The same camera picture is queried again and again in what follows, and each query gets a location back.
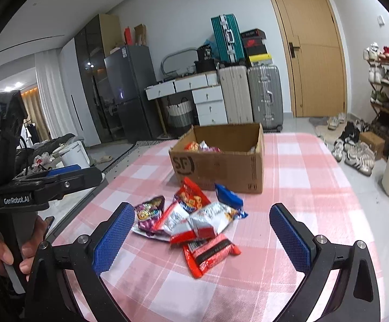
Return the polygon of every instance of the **metal screw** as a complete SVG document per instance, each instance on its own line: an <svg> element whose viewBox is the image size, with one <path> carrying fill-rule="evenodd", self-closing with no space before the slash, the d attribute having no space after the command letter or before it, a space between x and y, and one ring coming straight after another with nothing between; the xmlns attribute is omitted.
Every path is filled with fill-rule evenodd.
<svg viewBox="0 0 389 322"><path fill-rule="evenodd" d="M81 235L77 238L78 243L84 244L88 241L88 235Z"/></svg>
<svg viewBox="0 0 389 322"><path fill-rule="evenodd" d="M357 246L361 249L365 249L366 248L366 244L363 242L363 241L357 241Z"/></svg>
<svg viewBox="0 0 389 322"><path fill-rule="evenodd" d="M39 243L39 249L46 249L48 247L48 242L47 241L42 241Z"/></svg>
<svg viewBox="0 0 389 322"><path fill-rule="evenodd" d="M318 236L316 236L315 239L317 240L318 243L321 243L322 245L327 243L327 237L326 236L318 235Z"/></svg>

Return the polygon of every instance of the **human hand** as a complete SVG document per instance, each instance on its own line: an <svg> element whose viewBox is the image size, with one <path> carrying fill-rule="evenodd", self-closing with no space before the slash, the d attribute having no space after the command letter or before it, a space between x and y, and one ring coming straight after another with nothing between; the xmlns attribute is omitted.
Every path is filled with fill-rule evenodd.
<svg viewBox="0 0 389 322"><path fill-rule="evenodd" d="M39 243L43 241L43 235L47 230L47 226L48 224L43 221L40 216L38 216L35 221L32 238L28 242L24 243L21 247L22 254L25 259L20 263L20 271L25 275L30 273L36 250L39 246ZM0 239L0 275L7 276L5 267L2 262L8 265L12 265L14 258L8 246Z"/></svg>

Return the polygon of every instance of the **teal suitcase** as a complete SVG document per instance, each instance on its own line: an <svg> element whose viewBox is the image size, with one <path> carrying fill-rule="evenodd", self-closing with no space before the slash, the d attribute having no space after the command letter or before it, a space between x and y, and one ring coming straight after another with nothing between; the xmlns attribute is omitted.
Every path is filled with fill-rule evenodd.
<svg viewBox="0 0 389 322"><path fill-rule="evenodd" d="M222 14L211 18L211 22L221 61L237 63L244 60L244 46L235 16Z"/></svg>

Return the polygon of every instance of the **wooden door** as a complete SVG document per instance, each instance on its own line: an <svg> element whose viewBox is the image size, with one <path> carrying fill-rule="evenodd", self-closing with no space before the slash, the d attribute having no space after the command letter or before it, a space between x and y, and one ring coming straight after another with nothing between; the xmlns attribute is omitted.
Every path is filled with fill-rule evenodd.
<svg viewBox="0 0 389 322"><path fill-rule="evenodd" d="M328 0L272 0L286 53L295 116L346 111L342 43Z"/></svg>

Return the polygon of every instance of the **door frame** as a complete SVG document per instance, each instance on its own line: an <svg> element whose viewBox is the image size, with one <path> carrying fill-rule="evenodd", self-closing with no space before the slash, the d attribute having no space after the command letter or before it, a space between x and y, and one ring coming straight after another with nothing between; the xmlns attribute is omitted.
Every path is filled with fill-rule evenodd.
<svg viewBox="0 0 389 322"><path fill-rule="evenodd" d="M339 41L339 48L340 48L342 67L343 67L343 83L344 83L344 96L345 96L344 111L347 112L348 111L348 103L347 103L347 101L348 101L348 94L347 94L348 84L346 82L346 66L345 66L345 55L343 52L342 38L340 36L340 31L339 31L339 28L337 25L337 19L335 16L335 12L333 11L333 8L331 6L330 0L326 0L326 1L328 4L330 13L333 17L333 21L335 22L335 29L336 29L337 38ZM287 36L285 34L284 23L282 21L281 12L279 11L277 1L271 0L271 2L272 2L273 10L275 11L275 15L277 17L279 31L281 33L281 38L282 38L282 44L284 46L285 61L287 63L288 82L290 83L290 100L292 103L293 116L294 117L302 117L303 116L302 110L300 110L300 109L297 110L297 106L296 106L296 86L295 86L295 79L293 76L292 58L290 56L290 49L288 48L288 40L287 40ZM301 98L302 97L301 89L299 89L299 91L300 91L300 93L298 93L298 94L300 95L300 98Z"/></svg>

